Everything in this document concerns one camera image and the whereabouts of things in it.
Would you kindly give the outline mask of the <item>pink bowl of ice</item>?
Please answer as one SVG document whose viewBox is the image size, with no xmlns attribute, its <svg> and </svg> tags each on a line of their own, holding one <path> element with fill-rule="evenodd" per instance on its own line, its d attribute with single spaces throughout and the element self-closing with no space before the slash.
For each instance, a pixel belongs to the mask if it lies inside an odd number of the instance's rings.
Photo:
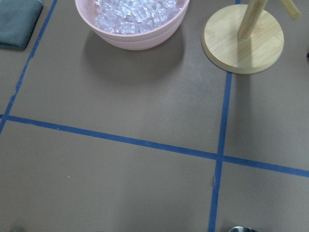
<svg viewBox="0 0 309 232">
<path fill-rule="evenodd" d="M 125 50 L 146 50 L 160 45 L 169 39 L 178 29 L 188 9 L 189 1 L 182 0 L 182 9 L 169 22 L 146 33 L 120 35 L 105 32 L 93 24 L 95 4 L 92 0 L 76 0 L 75 6 L 83 21 L 93 32 L 107 43 Z"/>
</svg>

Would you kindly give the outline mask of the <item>wooden cup stand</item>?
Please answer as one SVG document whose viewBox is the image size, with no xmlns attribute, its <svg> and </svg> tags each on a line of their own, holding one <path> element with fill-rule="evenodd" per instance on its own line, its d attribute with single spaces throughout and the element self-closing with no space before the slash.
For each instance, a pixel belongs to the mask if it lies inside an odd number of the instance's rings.
<svg viewBox="0 0 309 232">
<path fill-rule="evenodd" d="M 230 5 L 208 19 L 201 44 L 213 64 L 231 73 L 252 74 L 278 60 L 284 35 L 276 18 L 264 10 L 266 3 L 251 0 Z"/>
</svg>

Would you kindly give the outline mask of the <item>steel ice scoop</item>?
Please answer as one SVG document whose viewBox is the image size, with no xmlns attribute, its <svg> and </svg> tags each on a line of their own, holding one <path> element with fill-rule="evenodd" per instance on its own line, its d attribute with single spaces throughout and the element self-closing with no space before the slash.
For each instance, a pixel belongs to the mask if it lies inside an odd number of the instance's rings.
<svg viewBox="0 0 309 232">
<path fill-rule="evenodd" d="M 235 226 L 231 228 L 228 232 L 258 232 L 258 231 L 248 227 Z"/>
</svg>

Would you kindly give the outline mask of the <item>grey folded cloth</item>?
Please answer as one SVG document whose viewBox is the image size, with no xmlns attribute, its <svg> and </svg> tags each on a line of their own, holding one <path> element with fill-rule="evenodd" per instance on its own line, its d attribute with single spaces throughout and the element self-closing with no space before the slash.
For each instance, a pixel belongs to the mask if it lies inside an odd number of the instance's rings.
<svg viewBox="0 0 309 232">
<path fill-rule="evenodd" d="M 25 50 L 42 12 L 41 0 L 0 2 L 0 47 Z"/>
</svg>

